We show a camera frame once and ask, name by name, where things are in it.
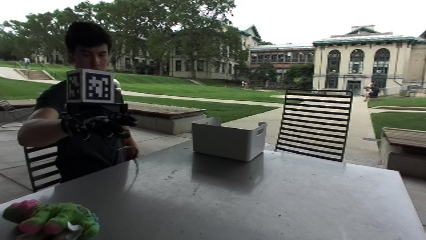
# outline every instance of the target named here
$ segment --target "pink plush toy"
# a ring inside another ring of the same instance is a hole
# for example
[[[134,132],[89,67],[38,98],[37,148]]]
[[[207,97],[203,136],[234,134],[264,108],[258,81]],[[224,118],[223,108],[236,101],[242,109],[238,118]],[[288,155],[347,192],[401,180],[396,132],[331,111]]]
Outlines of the pink plush toy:
[[[38,200],[27,200],[7,207],[3,218],[19,224],[21,239],[51,236],[55,240],[67,240],[74,230],[83,230],[83,239],[93,239],[100,229],[97,215],[75,203],[43,204]]]

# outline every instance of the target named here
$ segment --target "man's arm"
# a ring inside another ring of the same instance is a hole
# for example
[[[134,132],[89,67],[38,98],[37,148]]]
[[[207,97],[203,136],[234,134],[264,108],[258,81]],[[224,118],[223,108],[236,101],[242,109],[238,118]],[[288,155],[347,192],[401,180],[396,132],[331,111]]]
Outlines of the man's arm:
[[[54,108],[38,109],[18,133],[18,142],[27,147],[45,147],[67,137],[59,113]]]

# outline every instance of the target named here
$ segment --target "overcast sky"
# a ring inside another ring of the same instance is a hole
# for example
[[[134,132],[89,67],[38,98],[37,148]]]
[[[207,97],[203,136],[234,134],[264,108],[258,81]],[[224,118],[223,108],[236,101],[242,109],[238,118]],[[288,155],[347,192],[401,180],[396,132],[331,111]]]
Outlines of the overcast sky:
[[[74,7],[81,2],[82,0],[9,1],[0,8],[0,22],[11,19],[26,21],[30,13]],[[379,32],[419,37],[426,31],[423,2],[425,1],[236,0],[232,21],[236,27],[255,24],[263,40],[275,44],[312,44],[331,35],[349,33],[352,26],[361,25],[376,25]]]

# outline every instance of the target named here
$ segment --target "man's hand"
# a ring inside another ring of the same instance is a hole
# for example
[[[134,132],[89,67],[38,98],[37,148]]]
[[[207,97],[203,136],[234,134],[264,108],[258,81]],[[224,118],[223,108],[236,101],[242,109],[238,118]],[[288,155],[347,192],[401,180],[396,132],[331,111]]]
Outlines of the man's hand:
[[[130,115],[95,116],[83,121],[73,117],[62,120],[62,127],[70,136],[79,136],[89,139],[93,133],[106,137],[116,136],[118,138],[128,138],[131,134],[123,129],[126,126],[136,126],[138,120]]]

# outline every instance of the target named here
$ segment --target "gray metal table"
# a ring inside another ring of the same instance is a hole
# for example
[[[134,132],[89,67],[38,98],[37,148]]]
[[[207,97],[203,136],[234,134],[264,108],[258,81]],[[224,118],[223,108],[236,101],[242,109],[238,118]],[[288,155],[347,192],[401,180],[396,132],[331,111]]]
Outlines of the gray metal table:
[[[17,201],[77,202],[99,239],[426,239],[399,172],[266,151],[252,162],[186,142]],[[0,220],[0,239],[17,225]]]

